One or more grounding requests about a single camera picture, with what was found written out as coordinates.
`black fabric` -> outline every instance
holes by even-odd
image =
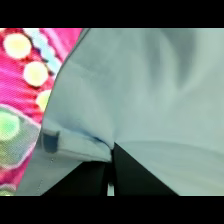
[[[177,195],[119,145],[112,162],[83,162],[43,196],[106,196],[108,184],[115,196]]]

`yellow dot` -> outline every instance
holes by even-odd
[[[40,107],[40,110],[42,112],[45,111],[48,103],[48,99],[51,95],[51,90],[45,90],[41,93],[39,93],[37,99],[36,99],[36,104]]]
[[[32,48],[29,39],[20,33],[6,36],[3,45],[6,53],[15,59],[25,58],[30,54]]]
[[[48,79],[47,67],[42,62],[33,61],[26,65],[23,77],[31,86],[41,86]]]

